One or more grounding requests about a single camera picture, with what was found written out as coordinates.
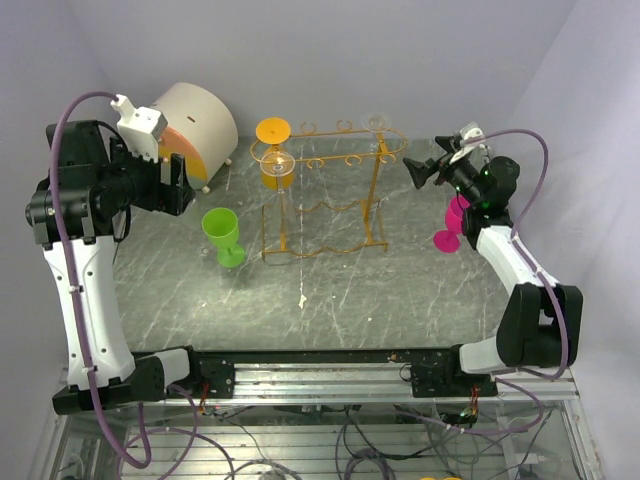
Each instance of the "marble table surface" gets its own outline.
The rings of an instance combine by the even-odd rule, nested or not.
[[[507,293],[487,262],[463,240],[454,254],[433,245],[444,228],[453,195],[431,182],[417,191],[398,160],[382,165],[382,199],[389,242],[358,252],[286,258],[268,265],[261,258],[262,205],[273,191],[261,183],[250,157],[253,139],[241,138],[230,167],[198,194],[195,215],[173,218],[136,210],[129,238],[120,245],[115,281],[120,314],[134,351],[193,345],[199,350],[448,347],[491,336]],[[331,152],[369,151],[372,139],[295,139],[296,158]],[[427,140],[410,142],[407,155],[437,155]],[[321,169],[296,166],[293,203],[346,205],[366,198],[373,161],[348,167],[342,161]],[[239,217],[246,261],[234,269],[216,261],[215,248],[199,225],[211,208],[227,207]],[[302,217],[301,246],[348,248],[364,240],[359,208],[340,214],[320,209]]]

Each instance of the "beige cylinder object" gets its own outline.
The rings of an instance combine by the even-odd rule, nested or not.
[[[184,155],[189,185],[205,187],[238,146],[238,129],[229,109],[218,97],[190,83],[176,83],[151,108],[160,110],[168,122],[159,155]]]

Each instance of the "white wall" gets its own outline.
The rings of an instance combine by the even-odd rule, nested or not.
[[[585,295],[574,372],[609,478],[637,478],[640,451],[640,3],[579,0],[510,126],[549,142],[551,167],[525,221],[538,259]],[[541,155],[501,142],[529,188]]]
[[[106,86],[63,0],[0,2],[2,478],[27,478],[66,362],[55,285],[24,217],[47,174],[44,128],[78,94]],[[109,109],[97,100],[79,113]]]
[[[114,87],[149,103],[177,80],[252,134],[387,112],[413,137],[515,108],[575,0],[69,0]]]

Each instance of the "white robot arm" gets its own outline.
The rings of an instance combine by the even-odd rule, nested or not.
[[[134,358],[120,323],[113,279],[116,250],[113,219],[132,205],[180,215],[195,196],[186,182],[184,158],[158,158],[158,138],[167,126],[161,112],[135,108],[117,96],[113,108],[121,114],[119,138],[107,155],[100,122],[70,122],[64,126],[58,180],[60,207],[75,259],[78,285],[69,280],[67,258],[54,219],[49,178],[38,185],[27,206],[27,221],[53,273],[69,350],[68,387],[54,397],[60,414],[90,408],[87,368],[94,372],[102,404],[154,401],[166,387],[194,373],[191,348],[173,348]],[[52,142],[55,125],[47,129]],[[80,294],[91,366],[85,366],[71,291]]]
[[[478,143],[482,138],[482,130],[472,123],[453,136],[435,138],[446,152],[439,159],[424,163],[404,159],[416,188],[437,174],[436,185],[451,184],[470,203],[464,213],[463,234],[510,294],[497,335],[462,345],[460,368],[468,374],[483,374],[511,367],[556,367],[563,348],[568,349],[570,365],[577,354],[582,294],[546,273],[514,234],[507,206],[520,167],[500,156],[478,171],[469,157],[476,147],[484,147]],[[550,291],[558,299],[560,312],[552,307]],[[568,345],[563,345],[559,322],[566,326]]]

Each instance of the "white speck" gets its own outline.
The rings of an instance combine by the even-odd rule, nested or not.
[[[298,306],[300,307],[300,310],[302,310],[304,308],[304,302],[307,301],[307,297],[304,296],[304,293],[302,293],[302,288],[304,287],[304,282],[302,282],[302,280],[300,281],[300,301],[298,302]]]
[[[229,169],[229,175],[227,176],[227,187],[225,188],[225,192],[229,191],[230,184],[231,184],[231,169]]]

